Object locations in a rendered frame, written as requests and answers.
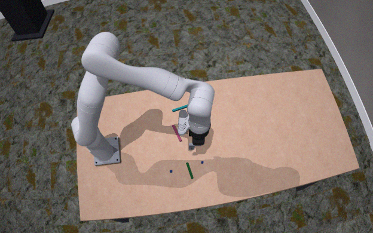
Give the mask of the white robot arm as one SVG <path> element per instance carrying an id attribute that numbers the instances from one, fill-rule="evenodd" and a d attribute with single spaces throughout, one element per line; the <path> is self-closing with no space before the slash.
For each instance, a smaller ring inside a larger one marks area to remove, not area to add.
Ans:
<path id="1" fill-rule="evenodd" d="M 215 95 L 210 84 L 182 78 L 161 68 L 129 66 L 117 60 L 119 54 L 118 38 L 113 33 L 101 32 L 82 55 L 86 73 L 78 92 L 78 117 L 71 124 L 77 144 L 85 146 L 101 161 L 113 156 L 113 147 L 98 128 L 109 79 L 147 89 L 173 101 L 189 92 L 190 123 L 195 127 L 208 125 Z"/>

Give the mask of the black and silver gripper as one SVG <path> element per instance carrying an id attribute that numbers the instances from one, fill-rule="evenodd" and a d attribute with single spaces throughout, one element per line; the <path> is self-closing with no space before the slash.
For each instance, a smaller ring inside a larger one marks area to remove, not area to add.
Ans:
<path id="1" fill-rule="evenodd" d="M 189 136 L 192 136 L 192 143 L 189 143 L 189 150 L 194 150 L 195 146 L 204 145 L 205 137 L 209 134 L 210 126 L 211 122 L 205 127 L 195 127 L 190 123 L 187 111 L 179 111 L 178 134 L 183 136 L 189 131 Z"/>

